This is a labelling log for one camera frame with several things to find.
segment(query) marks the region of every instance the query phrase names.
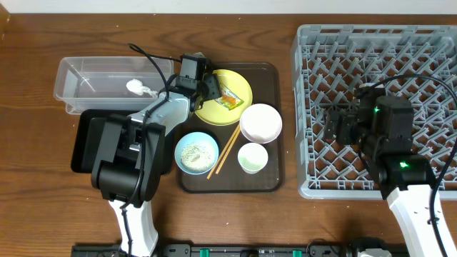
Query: snack packet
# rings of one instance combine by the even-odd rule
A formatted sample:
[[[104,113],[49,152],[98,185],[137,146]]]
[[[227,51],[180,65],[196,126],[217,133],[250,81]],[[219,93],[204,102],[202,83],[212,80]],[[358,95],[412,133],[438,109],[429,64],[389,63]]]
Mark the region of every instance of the snack packet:
[[[236,96],[228,87],[221,83],[222,97],[215,99],[214,101],[227,108],[229,111],[235,109],[244,103],[242,99]]]

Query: wooden chopstick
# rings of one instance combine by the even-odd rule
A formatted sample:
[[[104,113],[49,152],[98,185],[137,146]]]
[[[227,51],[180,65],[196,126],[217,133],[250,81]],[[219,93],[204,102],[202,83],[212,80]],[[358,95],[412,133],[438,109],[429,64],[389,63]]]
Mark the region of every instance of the wooden chopstick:
[[[217,166],[219,164],[219,161],[222,160],[221,165],[219,166],[219,168],[216,171],[216,174],[219,173],[219,170],[221,170],[220,167],[222,167],[222,164],[224,164],[224,161],[226,160],[226,158],[227,158],[227,156],[228,156],[228,154],[230,152],[230,149],[233,146],[233,143],[235,142],[236,138],[238,138],[238,135],[240,134],[240,131],[241,131],[240,130],[240,124],[238,123],[238,126],[235,128],[235,131],[231,134],[230,138],[228,139],[228,142],[227,142],[226,146],[222,150],[222,153],[219,156],[219,158],[217,158],[216,164],[211,169],[211,171],[209,172],[209,174],[206,177],[206,179],[210,179],[211,178],[211,175],[213,175],[214,170],[216,170],[216,168],[217,168]]]

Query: white plastic basket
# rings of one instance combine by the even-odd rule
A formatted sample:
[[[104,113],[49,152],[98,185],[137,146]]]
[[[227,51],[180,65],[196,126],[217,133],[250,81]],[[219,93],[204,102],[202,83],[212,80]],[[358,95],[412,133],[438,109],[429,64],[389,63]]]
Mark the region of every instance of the white plastic basket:
[[[298,192],[304,198],[382,199],[351,146],[322,140],[323,111],[356,109],[354,87],[396,74],[431,74],[457,90],[456,41],[456,26],[300,26],[291,50]],[[413,151],[439,173],[457,137],[457,106],[431,81],[384,86],[412,102]],[[442,199],[457,199],[453,165],[440,187]]]

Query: brown serving tray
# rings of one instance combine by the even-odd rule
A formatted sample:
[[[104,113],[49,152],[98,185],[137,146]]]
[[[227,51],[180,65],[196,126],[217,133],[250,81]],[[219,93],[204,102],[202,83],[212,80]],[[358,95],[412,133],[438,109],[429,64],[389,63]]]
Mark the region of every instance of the brown serving tray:
[[[228,69],[242,75],[251,85],[253,104],[268,104],[281,114],[279,77],[276,67],[268,63],[215,64],[216,69]],[[200,131],[207,133],[219,145],[219,154],[229,141],[238,122],[228,126],[213,126],[193,115],[181,126],[182,136]],[[272,192],[283,183],[283,135],[263,146],[268,151],[268,163],[256,174],[247,174],[238,163],[238,150],[249,141],[239,134],[219,174],[189,175],[178,168],[178,183],[189,193],[249,193]]]

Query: transparent plastic container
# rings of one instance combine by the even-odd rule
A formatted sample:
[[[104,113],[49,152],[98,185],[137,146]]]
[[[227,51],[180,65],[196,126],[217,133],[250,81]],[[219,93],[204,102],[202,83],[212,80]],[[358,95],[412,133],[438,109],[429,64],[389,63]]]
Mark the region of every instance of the transparent plastic container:
[[[173,61],[154,61],[166,79],[174,72]],[[87,109],[139,111],[155,99],[130,92],[126,84],[132,79],[151,90],[164,87],[157,69],[146,57],[66,57],[57,71],[54,98],[66,103],[69,114]]]

